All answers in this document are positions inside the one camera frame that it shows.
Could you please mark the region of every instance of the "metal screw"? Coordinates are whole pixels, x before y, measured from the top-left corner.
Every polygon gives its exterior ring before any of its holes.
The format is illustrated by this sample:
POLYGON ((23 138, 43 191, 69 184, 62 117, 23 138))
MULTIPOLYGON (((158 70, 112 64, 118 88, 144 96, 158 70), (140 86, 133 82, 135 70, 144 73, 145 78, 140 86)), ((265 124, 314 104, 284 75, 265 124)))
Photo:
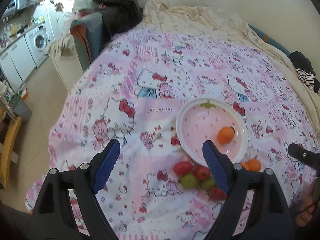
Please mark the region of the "metal screw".
POLYGON ((273 174, 273 170, 272 169, 266 169, 266 174, 272 175, 273 174))
POLYGON ((242 169, 242 165, 240 163, 235 163, 233 164, 233 167, 236 169, 236 170, 241 170, 242 169))
POLYGON ((49 170, 49 173, 50 173, 51 175, 55 174, 56 172, 57 172, 57 169, 56 169, 56 168, 52 168, 52 169, 49 170))
POLYGON ((82 163, 82 164, 80 165, 80 169, 81 169, 81 170, 86 170, 87 168, 89 168, 89 163, 82 163))

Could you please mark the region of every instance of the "gray bin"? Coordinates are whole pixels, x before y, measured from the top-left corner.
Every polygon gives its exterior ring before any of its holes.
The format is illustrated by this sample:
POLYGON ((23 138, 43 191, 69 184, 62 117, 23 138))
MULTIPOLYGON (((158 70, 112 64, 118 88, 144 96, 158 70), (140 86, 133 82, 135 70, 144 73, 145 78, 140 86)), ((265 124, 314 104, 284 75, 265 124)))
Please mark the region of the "gray bin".
POLYGON ((14 114, 20 116, 24 122, 28 122, 30 117, 32 116, 32 111, 22 100, 21 96, 16 96, 14 98, 11 109, 14 114))

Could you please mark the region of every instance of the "washing machine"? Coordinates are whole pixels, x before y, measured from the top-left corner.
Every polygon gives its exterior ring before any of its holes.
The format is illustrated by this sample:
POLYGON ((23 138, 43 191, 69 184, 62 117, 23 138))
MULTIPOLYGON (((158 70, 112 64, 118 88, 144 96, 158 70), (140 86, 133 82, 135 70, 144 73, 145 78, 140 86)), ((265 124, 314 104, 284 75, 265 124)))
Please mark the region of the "washing machine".
POLYGON ((41 24, 25 34, 26 42, 30 50, 31 56, 39 67, 48 56, 44 54, 45 48, 50 42, 50 36, 48 35, 44 24, 41 24))

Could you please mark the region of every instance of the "hello kitty print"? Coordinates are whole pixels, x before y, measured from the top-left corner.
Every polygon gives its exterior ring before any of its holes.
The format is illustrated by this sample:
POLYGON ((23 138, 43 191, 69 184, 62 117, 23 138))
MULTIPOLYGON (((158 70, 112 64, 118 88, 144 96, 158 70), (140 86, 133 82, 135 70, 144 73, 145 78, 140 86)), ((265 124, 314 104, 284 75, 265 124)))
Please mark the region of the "hello kitty print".
MULTIPOLYGON (((216 221, 223 202, 199 188, 184 190, 173 173, 188 160, 176 116, 186 102, 210 97, 229 104, 248 131, 243 162, 257 157, 272 168, 287 203, 297 201, 315 171, 290 157, 292 142, 317 151, 314 131, 296 94, 258 49, 209 36, 134 29, 118 36, 67 97, 49 135, 50 167, 72 170, 89 162, 110 139, 121 154, 96 195, 119 239, 198 239, 216 221)), ((43 178, 28 191, 32 210, 43 178)), ((236 233, 243 231, 248 191, 236 233)), ((86 227, 72 195, 78 228, 86 227)))

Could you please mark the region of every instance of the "orange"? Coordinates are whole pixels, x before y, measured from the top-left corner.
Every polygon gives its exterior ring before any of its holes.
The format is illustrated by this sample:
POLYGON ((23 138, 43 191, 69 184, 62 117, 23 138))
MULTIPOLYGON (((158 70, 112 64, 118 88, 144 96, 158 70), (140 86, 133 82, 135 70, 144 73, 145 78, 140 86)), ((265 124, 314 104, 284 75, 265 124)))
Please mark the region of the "orange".
POLYGON ((240 163, 242 165, 242 167, 244 167, 247 171, 250 170, 250 166, 248 163, 240 163))
POLYGON ((234 135, 235 135, 235 130, 232 127, 225 126, 225 127, 222 127, 218 132, 217 140, 220 144, 226 144, 231 142, 234 135))
POLYGON ((261 169, 261 163, 257 159, 248 160, 248 165, 251 171, 260 171, 261 169))

